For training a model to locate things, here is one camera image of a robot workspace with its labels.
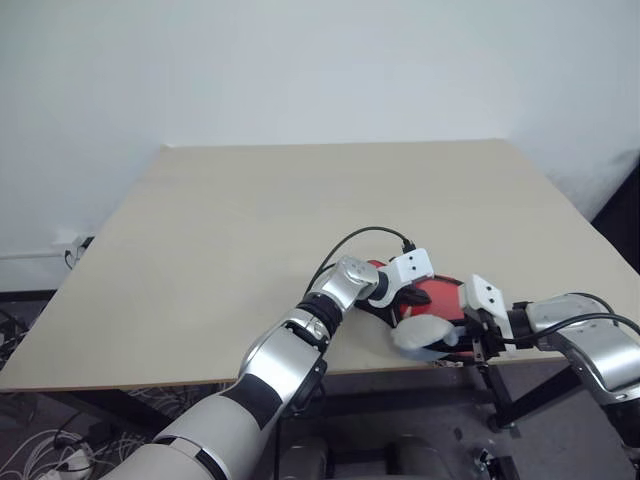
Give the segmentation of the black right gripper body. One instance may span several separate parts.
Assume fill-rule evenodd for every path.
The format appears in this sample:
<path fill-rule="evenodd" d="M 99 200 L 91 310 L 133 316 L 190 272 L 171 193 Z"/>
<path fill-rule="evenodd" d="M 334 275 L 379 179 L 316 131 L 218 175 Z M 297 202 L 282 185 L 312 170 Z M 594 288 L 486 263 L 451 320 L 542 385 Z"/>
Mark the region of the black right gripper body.
<path fill-rule="evenodd" d="M 485 359 L 498 357 L 506 351 L 505 343 L 501 340 L 502 334 L 494 317 L 484 309 L 464 309 L 465 318 L 470 327 L 471 342 L 473 338 L 480 338 L 484 348 Z"/>

